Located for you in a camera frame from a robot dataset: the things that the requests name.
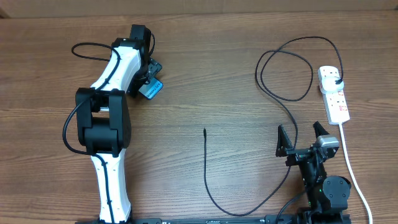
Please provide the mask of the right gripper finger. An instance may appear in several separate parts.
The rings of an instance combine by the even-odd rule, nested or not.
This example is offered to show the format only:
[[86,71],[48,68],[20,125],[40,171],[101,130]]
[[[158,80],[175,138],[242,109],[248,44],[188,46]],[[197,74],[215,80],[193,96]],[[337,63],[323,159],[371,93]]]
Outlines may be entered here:
[[283,125],[278,126],[277,132],[277,147],[275,155],[277,157],[286,157],[288,152],[293,149],[292,143],[283,127]]
[[316,138],[319,136],[329,135],[329,132],[318,121],[314,122],[313,128]]

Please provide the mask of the blue Galaxy smartphone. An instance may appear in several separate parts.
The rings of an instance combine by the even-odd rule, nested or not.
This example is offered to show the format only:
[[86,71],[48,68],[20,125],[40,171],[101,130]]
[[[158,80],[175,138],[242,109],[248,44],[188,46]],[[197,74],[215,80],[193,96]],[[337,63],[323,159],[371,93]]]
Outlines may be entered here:
[[141,93],[148,100],[153,99],[156,94],[163,88],[163,83],[156,78],[153,78],[149,84],[142,85],[139,89],[139,93]]

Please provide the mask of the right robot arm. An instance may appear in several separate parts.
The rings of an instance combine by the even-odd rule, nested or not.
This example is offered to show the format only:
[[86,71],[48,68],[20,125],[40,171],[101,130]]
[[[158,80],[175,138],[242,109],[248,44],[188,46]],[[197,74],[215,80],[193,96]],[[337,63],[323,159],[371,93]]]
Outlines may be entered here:
[[[275,155],[286,157],[286,166],[299,166],[304,191],[289,200],[280,212],[267,221],[273,223],[350,223],[348,208],[351,182],[342,176],[328,176],[323,163],[337,153],[340,142],[317,121],[313,124],[316,141],[308,148],[295,149],[283,126],[278,127]],[[284,210],[302,195],[307,195],[308,207],[293,215],[283,215]]]

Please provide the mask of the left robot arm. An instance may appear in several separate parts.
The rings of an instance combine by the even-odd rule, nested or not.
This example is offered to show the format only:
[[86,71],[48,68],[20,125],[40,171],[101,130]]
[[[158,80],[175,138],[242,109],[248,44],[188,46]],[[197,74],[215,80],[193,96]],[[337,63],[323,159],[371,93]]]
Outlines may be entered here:
[[77,121],[78,140],[94,164],[101,210],[96,223],[132,223],[127,196],[124,158],[131,142],[127,96],[153,99],[163,88],[156,79],[162,66],[152,58],[154,34],[144,25],[132,25],[128,38],[117,38],[99,79],[76,91],[70,113]]

